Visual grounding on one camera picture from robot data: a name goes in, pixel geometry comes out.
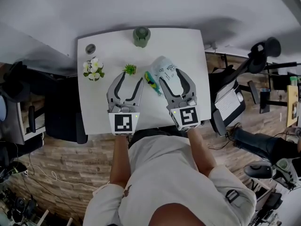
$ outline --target person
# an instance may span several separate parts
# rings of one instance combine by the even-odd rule
[[[256,197],[217,165],[200,130],[176,127],[116,136],[108,184],[89,202],[83,226],[246,226]]]
[[[280,159],[296,159],[292,164],[301,177],[301,138],[298,143],[286,141],[280,137],[257,133],[252,134],[243,130],[241,123],[237,123],[230,131],[230,136],[235,139],[234,146],[244,149],[255,155],[269,160],[273,165]]]

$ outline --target office chair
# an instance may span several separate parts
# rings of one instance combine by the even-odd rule
[[[77,77],[55,79],[47,73],[28,69],[22,62],[13,64],[4,76],[2,94],[13,102],[26,100],[30,93],[45,96],[45,106],[28,111],[29,131],[35,133],[35,119],[45,114],[46,133],[54,138],[87,142],[79,103]]]
[[[220,111],[216,108],[216,98],[221,95],[227,95],[229,91],[235,89],[235,93],[241,93],[241,90],[251,92],[254,103],[259,103],[259,96],[256,87],[252,81],[247,86],[241,86],[237,82],[237,77],[243,73],[260,73],[267,63],[267,57],[278,57],[281,53],[281,46],[277,39],[271,37],[266,41],[259,42],[252,46],[251,52],[248,54],[248,59],[243,62],[236,70],[233,66],[220,70],[219,73],[211,73],[209,77],[210,96],[211,96],[211,125],[215,132],[223,136],[227,133],[228,126],[235,118],[237,118],[246,108],[245,100],[240,101],[240,106],[233,111],[225,120],[222,119]]]

